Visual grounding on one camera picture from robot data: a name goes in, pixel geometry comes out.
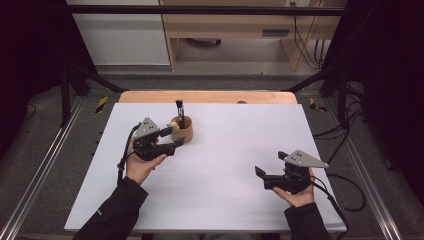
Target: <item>gray carpet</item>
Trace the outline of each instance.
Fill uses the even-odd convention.
[[[257,77],[229,76],[231,81],[218,81],[216,78],[201,76],[192,76],[188,79],[144,76],[142,81],[140,79],[137,81],[135,76],[124,78],[109,76],[108,79],[118,82],[121,87],[131,89],[279,90],[292,86],[293,83],[304,78],[295,76],[290,80],[286,78],[285,81],[281,81],[280,77],[275,76],[263,76],[260,80]],[[90,85],[94,89],[89,97],[84,97],[81,113],[19,231],[22,239],[24,234],[56,235],[56,237],[72,235],[63,230],[70,213],[69,208],[78,194],[92,154],[96,150],[96,141],[101,138],[101,132],[106,125],[113,103],[119,98],[119,94],[101,89],[93,83]],[[100,98],[105,95],[109,96],[105,108],[101,113],[95,113]],[[318,106],[325,106],[325,102],[319,97],[315,100]],[[323,132],[335,126],[329,112],[309,108],[308,94],[299,94],[298,101],[304,105],[312,133]],[[58,88],[39,94],[31,100],[31,103],[37,107],[37,111],[31,118],[24,121],[13,146],[0,162],[1,226],[6,223],[18,204],[60,124],[61,108]],[[361,119],[357,119],[352,126],[350,137],[362,160],[366,162],[367,170],[378,186],[403,239],[424,239],[424,209],[411,192],[402,174],[386,170],[384,156],[368,125]],[[326,161],[340,141],[341,138],[316,140],[321,159]],[[332,161],[328,172],[358,182],[349,157],[346,149],[342,147]],[[330,182],[341,205],[348,208],[356,208],[360,205],[360,194],[349,183],[336,178],[330,178]],[[344,214],[351,227],[345,239],[386,239],[368,203],[360,212],[344,211]]]

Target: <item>white tabletop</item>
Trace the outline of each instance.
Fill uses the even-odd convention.
[[[319,159],[302,106],[298,104],[184,104],[193,120],[193,140],[153,171],[142,187],[149,193],[134,230],[248,231],[288,230],[289,205],[264,190],[255,166],[284,174],[278,151],[299,149]],[[120,161],[132,127],[150,117],[160,128],[177,115],[175,103],[115,104],[66,230],[78,230],[116,187]],[[171,142],[170,137],[159,143]],[[323,169],[314,169],[332,192]],[[326,195],[315,199],[329,231],[346,228]]]

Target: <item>floor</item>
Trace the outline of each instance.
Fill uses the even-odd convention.
[[[309,46],[309,50],[313,54],[313,45]],[[106,67],[100,70],[106,79],[129,89],[275,91],[286,89],[317,72],[306,64],[298,71],[290,70],[282,52],[278,40],[231,39],[223,40],[219,46],[186,40],[181,42],[178,63],[173,72],[166,68],[149,67]],[[13,146],[0,162],[0,226],[3,226],[0,234],[10,234],[16,239],[72,237],[72,233],[63,230],[64,222],[96,151],[113,103],[119,99],[119,94],[91,81],[89,84],[92,91],[88,97],[71,94],[73,105],[79,106],[79,113],[71,120],[68,133],[59,128],[61,102],[58,88],[31,99],[28,119],[22,123]],[[296,95],[304,106],[312,133],[337,125],[335,100],[319,96],[317,89],[320,84],[312,84]],[[109,97],[108,104],[100,114],[95,113],[102,96]],[[316,101],[316,106],[326,107],[327,111],[311,109],[311,98]],[[349,97],[348,102],[353,104],[352,113],[360,110],[360,105],[355,104],[353,98]],[[340,143],[341,138],[337,137],[340,134],[336,132],[335,136],[316,140],[323,161],[331,157]],[[51,154],[51,147],[59,151]],[[351,229],[344,239],[424,239],[424,208],[402,174],[386,169],[384,155],[364,116],[352,123],[349,137],[335,155],[328,173],[336,173],[358,183],[368,199],[363,210],[345,211]],[[34,176],[42,176],[40,184],[33,181]],[[345,209],[360,206],[362,199],[356,188],[338,178],[330,181],[337,200]],[[22,213],[24,217],[16,216],[14,212]],[[10,226],[8,223],[13,225],[9,228],[13,231],[5,231],[6,226]],[[0,239],[13,239],[5,235]],[[283,234],[281,238],[289,239],[289,235]]]

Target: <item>black cable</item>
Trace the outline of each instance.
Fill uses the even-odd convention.
[[[324,60],[323,60],[323,56],[324,56],[324,45],[325,45],[325,40],[323,39],[321,42],[321,50],[320,50],[320,55],[319,58],[317,57],[317,52],[318,52],[318,43],[319,43],[319,39],[317,39],[315,41],[315,47],[314,47],[314,60],[315,63],[318,65],[318,68],[321,70]]]
[[[314,67],[314,66],[311,66],[311,64],[308,62],[308,59],[306,58],[305,54],[303,53],[302,49],[299,47],[299,44],[297,43],[296,35],[297,35],[297,34],[299,34],[299,38],[300,38],[300,40],[301,40],[301,42],[302,42],[302,44],[303,44],[303,49],[305,49],[305,52],[307,53],[307,55],[308,55],[308,57],[309,57],[309,60],[310,60],[311,62],[313,62],[313,61],[312,61],[312,59],[311,59],[311,56],[309,55],[308,49],[306,48],[306,45],[305,45],[305,43],[303,42],[303,39],[302,39],[302,37],[300,36],[299,31],[297,30],[297,21],[296,21],[296,16],[293,16],[293,18],[294,18],[294,43],[296,44],[297,49],[299,49],[300,54],[302,54],[303,58],[305,59],[306,64],[308,64],[308,66],[309,66],[310,68],[318,69],[318,68],[317,68],[317,66],[316,66],[316,64],[315,64],[315,67]]]
[[[24,118],[24,121],[32,118],[34,116],[34,114],[37,112],[37,107],[34,104],[28,104],[28,106],[31,106],[34,108],[34,110],[32,111],[32,113],[28,116]]]
[[[339,135],[336,135],[336,136],[334,136],[334,137],[327,137],[327,138],[325,138],[325,137],[315,137],[314,139],[319,139],[319,140],[334,140],[334,139],[336,139],[336,138],[339,138],[339,137],[341,137],[341,136],[344,136],[346,133],[347,133],[347,131],[342,132],[342,133],[340,133]]]
[[[355,105],[355,104],[360,104],[361,103],[361,101],[354,101],[354,102],[351,102],[348,106],[347,106],[347,110],[349,110],[353,105]]]
[[[346,217],[343,215],[339,205],[336,203],[336,200],[334,199],[334,197],[323,187],[321,187],[320,185],[316,184],[314,181],[310,181],[310,183],[312,185],[314,185],[315,187],[317,187],[318,189],[320,189],[321,191],[323,191],[326,195],[327,195],[327,199],[330,200],[331,205],[333,205],[334,210],[336,210],[336,213],[339,215],[339,217],[342,219],[343,223],[346,226],[346,231],[342,232],[338,237],[337,240],[342,239],[342,237],[344,237],[344,235],[346,235],[349,232],[349,223],[347,222]]]
[[[364,110],[362,110],[362,109],[358,109],[358,110],[356,110],[355,112],[353,112],[353,114],[352,114],[350,117],[348,117],[348,112],[346,112],[347,128],[350,128],[351,126],[353,126],[353,124],[355,123],[356,119],[357,119],[358,117],[363,116],[363,115],[364,115]]]
[[[322,40],[321,43],[321,53],[319,55],[319,63],[320,63],[320,70],[322,69],[322,66],[324,66],[324,47],[325,47],[325,39]]]
[[[337,152],[342,148],[343,143],[346,141],[347,136],[349,136],[349,129],[346,130],[346,135],[343,137],[342,141],[339,143],[337,148],[334,150],[333,154],[331,154],[331,157],[328,159],[327,164],[330,165],[331,161],[333,161],[334,157],[336,156]]]
[[[125,170],[125,162],[127,161],[127,158],[131,156],[131,154],[134,153],[134,151],[128,153],[128,147],[130,146],[131,138],[135,131],[137,131],[138,127],[141,123],[139,123],[137,126],[134,126],[133,129],[131,129],[130,135],[128,136],[127,143],[125,144],[124,154],[121,158],[121,161],[118,163],[118,181],[117,184],[119,184],[122,181],[122,177]]]
[[[316,180],[318,180],[324,186],[325,190],[327,190],[327,186],[325,185],[325,183],[321,179],[319,179],[319,178],[317,178],[315,176],[311,176],[311,177],[314,178],[314,179],[316,179]]]
[[[295,3],[295,2],[290,2],[290,6],[292,6],[292,7],[296,7],[296,3]],[[297,20],[296,20],[296,15],[293,15],[293,19],[294,19],[294,43],[296,44],[297,49],[299,49],[300,53],[302,54],[303,58],[305,59],[306,63],[308,64],[308,66],[309,66],[310,68],[313,68],[313,69],[319,69],[319,68],[318,68],[318,65],[317,65],[316,63],[314,63],[314,61],[312,61],[312,58],[311,58],[311,56],[309,55],[309,52],[308,52],[307,46],[306,46],[305,42],[303,41],[302,36],[300,36],[300,33],[299,33],[298,29],[297,29]],[[308,55],[309,61],[311,61],[312,63],[314,63],[315,67],[311,66],[311,64],[308,62],[308,59],[306,58],[305,54],[303,53],[302,49],[301,49],[301,48],[299,47],[299,45],[297,44],[296,35],[299,35],[300,41],[302,42],[302,45],[303,45],[303,49],[305,49],[305,52],[306,52],[306,54]]]
[[[363,99],[364,94],[356,90],[354,87],[352,87],[349,82],[346,84],[346,86],[347,86],[346,90],[349,94],[353,94],[358,99]]]
[[[357,116],[358,112],[359,112],[359,110],[355,111],[350,117],[346,117],[346,120],[349,121],[351,118],[358,117]],[[327,134],[335,132],[335,131],[342,130],[343,129],[342,126],[343,126],[343,124],[339,124],[339,125],[335,126],[334,128],[331,128],[330,130],[327,130],[327,131],[321,132],[321,133],[316,133],[316,134],[313,134],[312,136],[314,137],[314,139],[319,139],[319,137],[321,137],[321,136],[327,135]]]
[[[350,93],[349,91],[346,92],[346,95],[352,98],[355,101],[361,101],[354,93]]]
[[[361,206],[359,206],[358,208],[346,208],[346,207],[343,207],[343,209],[344,209],[344,210],[349,211],[349,212],[359,212],[359,211],[362,211],[362,210],[365,208],[365,205],[366,205],[365,193],[364,193],[364,191],[363,191],[363,190],[362,190],[362,189],[358,186],[358,184],[356,184],[355,182],[353,182],[352,180],[350,180],[350,179],[348,179],[348,178],[346,178],[346,177],[343,177],[343,176],[340,176],[340,175],[337,175],[337,174],[327,173],[327,176],[328,176],[328,177],[337,177],[337,178],[343,179],[343,180],[345,180],[345,181],[347,181],[347,182],[351,183],[353,186],[355,186],[355,187],[358,189],[358,191],[361,193],[361,197],[362,197],[362,203],[361,203]]]

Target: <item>metal frame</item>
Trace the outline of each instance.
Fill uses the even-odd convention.
[[[212,6],[115,6],[115,5],[47,5],[45,4],[44,10],[46,13],[74,13],[74,14],[210,14],[210,15],[291,15],[291,16],[357,16],[358,14],[364,14],[364,10],[346,10],[344,8],[298,8],[298,7],[212,7]],[[328,73],[333,72],[335,69],[333,66],[324,69],[321,73],[316,76],[312,76],[307,81],[296,85],[289,89],[291,92],[297,92],[304,86],[307,86],[317,80],[322,79]],[[68,91],[66,76],[62,76],[62,91]],[[30,185],[28,186],[24,196],[13,212],[7,224],[2,228],[0,232],[0,239],[14,239],[17,235],[26,215],[28,214],[35,198],[40,191],[45,178],[47,177],[50,168],[54,164],[54,161],[66,140],[67,134],[72,128],[78,112],[81,108],[83,98],[78,98],[79,101],[74,105],[73,114],[69,116],[69,121],[64,125],[56,136],[56,139],[52,143],[49,151],[47,152],[43,162],[41,163],[37,173],[33,177]],[[352,156],[353,166],[356,174],[363,186],[365,186],[365,192],[368,200],[383,234],[387,239],[401,239],[400,233],[393,222],[391,215],[381,199],[381,196],[375,187],[373,181],[368,175],[362,161],[356,152],[356,149],[350,139],[347,143],[348,151]]]

